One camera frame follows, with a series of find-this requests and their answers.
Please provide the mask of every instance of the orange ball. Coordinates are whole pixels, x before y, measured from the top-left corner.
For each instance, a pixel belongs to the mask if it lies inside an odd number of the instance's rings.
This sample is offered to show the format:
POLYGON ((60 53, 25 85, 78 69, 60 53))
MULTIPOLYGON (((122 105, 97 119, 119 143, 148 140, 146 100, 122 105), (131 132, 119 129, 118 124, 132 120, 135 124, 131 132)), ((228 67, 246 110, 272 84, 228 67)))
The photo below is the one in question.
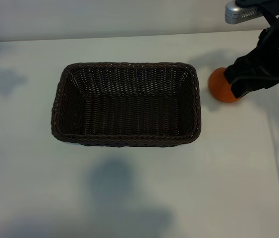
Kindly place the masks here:
POLYGON ((229 85, 227 79, 224 76, 226 68, 216 69, 209 78, 208 87, 217 100, 224 103, 234 103, 240 98, 235 98, 232 91, 231 85, 229 85))

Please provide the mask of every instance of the woven texture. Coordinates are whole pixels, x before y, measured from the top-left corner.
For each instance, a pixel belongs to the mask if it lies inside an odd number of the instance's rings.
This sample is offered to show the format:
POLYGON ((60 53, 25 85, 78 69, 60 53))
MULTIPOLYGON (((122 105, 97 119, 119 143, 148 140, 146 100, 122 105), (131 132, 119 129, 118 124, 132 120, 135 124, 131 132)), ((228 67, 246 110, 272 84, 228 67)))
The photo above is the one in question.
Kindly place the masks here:
POLYGON ((184 63, 76 63, 62 73, 52 134, 88 146, 166 147, 201 131, 199 83, 184 63))

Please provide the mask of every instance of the cable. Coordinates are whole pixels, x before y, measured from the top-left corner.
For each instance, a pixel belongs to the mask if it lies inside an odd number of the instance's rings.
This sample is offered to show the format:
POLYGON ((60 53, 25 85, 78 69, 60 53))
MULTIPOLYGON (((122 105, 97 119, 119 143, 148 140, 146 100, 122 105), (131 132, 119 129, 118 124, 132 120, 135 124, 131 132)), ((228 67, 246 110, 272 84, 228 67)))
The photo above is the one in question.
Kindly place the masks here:
POLYGON ((276 145, 274 131, 272 129, 270 110, 269 110, 268 107, 267 107, 267 121, 268 121, 268 127, 269 127, 269 131, 270 131, 270 135, 271 135, 272 143, 273 143, 273 148, 274 148, 274 155, 275 155, 274 158, 275 158, 276 171, 277 171, 278 183, 279 183, 279 158, 278 158, 278 150, 277 150, 277 145, 276 145))

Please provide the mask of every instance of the white tabletop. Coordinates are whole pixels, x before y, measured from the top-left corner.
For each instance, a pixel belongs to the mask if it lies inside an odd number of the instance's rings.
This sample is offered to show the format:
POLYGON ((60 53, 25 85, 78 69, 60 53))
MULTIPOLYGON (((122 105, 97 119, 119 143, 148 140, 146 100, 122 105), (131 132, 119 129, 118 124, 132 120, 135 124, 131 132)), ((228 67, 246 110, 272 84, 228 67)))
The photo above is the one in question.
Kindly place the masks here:
POLYGON ((279 238, 279 85, 232 105, 207 91, 259 33, 0 43, 0 238, 279 238), (56 140, 63 69, 99 61, 193 65, 200 137, 171 148, 56 140))

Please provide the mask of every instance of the white wall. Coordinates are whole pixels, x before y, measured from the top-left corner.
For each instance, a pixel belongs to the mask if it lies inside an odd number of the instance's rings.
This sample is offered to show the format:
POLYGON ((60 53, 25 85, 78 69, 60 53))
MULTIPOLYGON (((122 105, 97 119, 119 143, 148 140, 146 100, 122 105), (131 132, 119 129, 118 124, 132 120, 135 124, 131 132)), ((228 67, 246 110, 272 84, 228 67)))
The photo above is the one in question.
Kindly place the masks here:
POLYGON ((224 21, 229 0, 0 0, 0 41, 253 30, 224 21))

